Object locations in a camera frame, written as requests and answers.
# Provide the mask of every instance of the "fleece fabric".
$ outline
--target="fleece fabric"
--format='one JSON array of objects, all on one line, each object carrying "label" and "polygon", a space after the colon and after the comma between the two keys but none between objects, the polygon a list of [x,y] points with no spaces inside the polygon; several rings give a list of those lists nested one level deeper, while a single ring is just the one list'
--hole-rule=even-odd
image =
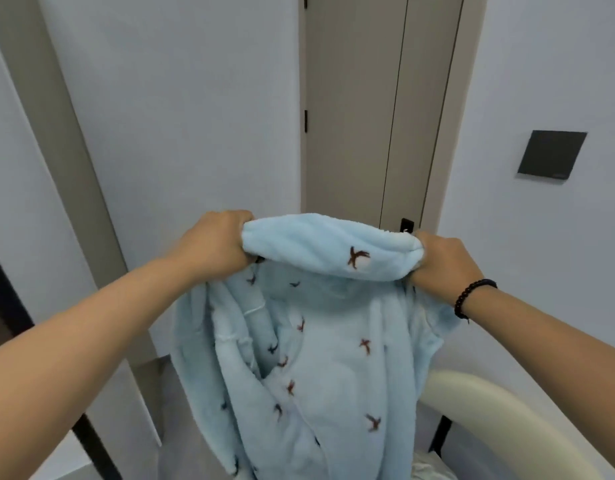
[{"label": "fleece fabric", "polygon": [[238,479],[410,477],[415,404],[458,319],[404,278],[414,236],[317,214],[249,222],[257,263],[177,302],[172,361]]}]

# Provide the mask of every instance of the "person's left hand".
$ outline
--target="person's left hand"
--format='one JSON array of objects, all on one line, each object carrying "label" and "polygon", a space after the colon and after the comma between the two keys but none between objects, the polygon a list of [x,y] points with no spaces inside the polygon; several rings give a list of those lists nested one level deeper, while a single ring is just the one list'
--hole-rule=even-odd
[{"label": "person's left hand", "polygon": [[167,257],[190,274],[192,284],[222,280],[244,269],[243,224],[254,219],[248,210],[208,212],[187,231]]}]

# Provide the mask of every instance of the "dark square panel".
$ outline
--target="dark square panel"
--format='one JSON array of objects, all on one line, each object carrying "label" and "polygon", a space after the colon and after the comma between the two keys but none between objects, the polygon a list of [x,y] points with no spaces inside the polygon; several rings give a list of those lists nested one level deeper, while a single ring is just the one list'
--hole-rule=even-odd
[{"label": "dark square panel", "polygon": [[519,173],[567,180],[587,133],[534,130]]}]

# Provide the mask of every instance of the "hand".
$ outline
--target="hand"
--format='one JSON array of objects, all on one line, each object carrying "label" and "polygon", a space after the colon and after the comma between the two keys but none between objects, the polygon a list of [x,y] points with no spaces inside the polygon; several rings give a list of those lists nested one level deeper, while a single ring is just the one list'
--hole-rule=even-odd
[{"label": "hand", "polygon": [[415,287],[454,305],[465,288],[483,279],[460,239],[446,239],[424,231],[415,235],[425,249],[421,266],[410,277]]},{"label": "hand", "polygon": [[208,212],[187,231],[167,257],[185,269],[192,284],[222,280],[244,269],[243,224],[254,219],[248,210]]}]

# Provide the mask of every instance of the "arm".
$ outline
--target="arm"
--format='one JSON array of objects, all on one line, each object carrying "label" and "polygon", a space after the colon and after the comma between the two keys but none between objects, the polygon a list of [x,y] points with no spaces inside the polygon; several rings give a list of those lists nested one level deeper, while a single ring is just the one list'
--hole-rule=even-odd
[{"label": "arm", "polygon": [[197,283],[248,264],[247,211],[209,213],[165,257],[0,347],[0,480],[27,479],[74,425],[130,341]]},{"label": "arm", "polygon": [[[415,286],[454,304],[483,274],[461,241],[419,233],[426,256]],[[503,345],[615,468],[615,348],[492,287],[463,312]]]}]

